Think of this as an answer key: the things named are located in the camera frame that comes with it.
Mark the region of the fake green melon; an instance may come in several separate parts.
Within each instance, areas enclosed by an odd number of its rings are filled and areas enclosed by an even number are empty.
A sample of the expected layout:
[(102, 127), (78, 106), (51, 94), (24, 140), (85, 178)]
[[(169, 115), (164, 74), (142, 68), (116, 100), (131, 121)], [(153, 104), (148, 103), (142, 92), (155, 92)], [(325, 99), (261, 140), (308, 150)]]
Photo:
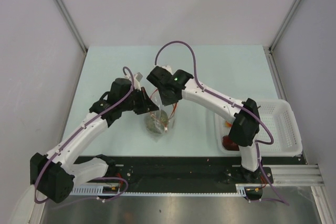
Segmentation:
[(144, 123), (150, 133), (162, 134), (168, 131), (169, 117), (164, 110), (154, 111), (145, 116)]

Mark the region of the clear zip top bag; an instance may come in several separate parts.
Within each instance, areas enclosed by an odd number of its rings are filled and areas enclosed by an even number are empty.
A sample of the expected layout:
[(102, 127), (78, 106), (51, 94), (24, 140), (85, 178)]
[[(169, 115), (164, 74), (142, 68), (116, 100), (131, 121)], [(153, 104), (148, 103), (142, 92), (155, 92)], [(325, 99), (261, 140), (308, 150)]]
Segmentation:
[(148, 134), (157, 142), (159, 138), (172, 132), (178, 103), (164, 106), (158, 89), (152, 92), (150, 99), (159, 109), (145, 115), (144, 126)]

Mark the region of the fake red strawberries bunch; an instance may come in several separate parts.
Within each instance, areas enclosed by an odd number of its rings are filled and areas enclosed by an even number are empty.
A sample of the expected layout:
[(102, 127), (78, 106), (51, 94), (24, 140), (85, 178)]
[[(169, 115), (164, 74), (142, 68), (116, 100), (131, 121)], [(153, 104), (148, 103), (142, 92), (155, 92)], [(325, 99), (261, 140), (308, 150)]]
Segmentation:
[(232, 124), (230, 124), (228, 121), (224, 121), (224, 127), (231, 128)]

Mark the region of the fake red apple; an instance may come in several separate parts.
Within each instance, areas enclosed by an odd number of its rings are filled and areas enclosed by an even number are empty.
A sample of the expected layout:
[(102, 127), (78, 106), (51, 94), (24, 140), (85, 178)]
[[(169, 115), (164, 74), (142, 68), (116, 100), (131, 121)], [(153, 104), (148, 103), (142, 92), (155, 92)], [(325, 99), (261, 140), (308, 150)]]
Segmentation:
[(222, 146), (227, 151), (239, 151), (239, 146), (228, 135), (222, 137)]

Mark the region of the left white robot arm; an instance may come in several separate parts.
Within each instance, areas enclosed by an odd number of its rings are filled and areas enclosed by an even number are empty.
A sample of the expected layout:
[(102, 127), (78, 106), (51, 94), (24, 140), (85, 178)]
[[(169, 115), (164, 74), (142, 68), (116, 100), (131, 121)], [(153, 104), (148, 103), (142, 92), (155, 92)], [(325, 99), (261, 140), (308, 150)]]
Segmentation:
[(105, 182), (117, 179), (116, 162), (110, 157), (99, 154), (85, 163), (76, 164), (75, 161), (123, 112), (133, 111), (140, 115), (158, 110), (140, 80), (139, 73), (115, 79), (110, 91), (92, 105), (70, 137), (46, 154), (36, 153), (31, 157), (30, 183), (37, 191), (61, 203), (74, 187), (99, 178)]

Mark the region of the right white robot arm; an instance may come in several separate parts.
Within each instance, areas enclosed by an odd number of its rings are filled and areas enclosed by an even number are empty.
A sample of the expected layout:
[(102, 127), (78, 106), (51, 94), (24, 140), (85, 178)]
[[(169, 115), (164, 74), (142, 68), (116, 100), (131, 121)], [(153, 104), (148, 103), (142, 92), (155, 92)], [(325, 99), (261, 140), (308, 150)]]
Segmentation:
[(181, 69), (172, 74), (163, 67), (155, 66), (146, 79), (157, 88), (164, 106), (187, 100), (227, 121), (231, 125), (228, 137), (238, 145), (241, 154), (243, 179), (254, 183), (261, 177), (255, 144), (260, 116), (254, 100), (241, 101), (225, 96)]

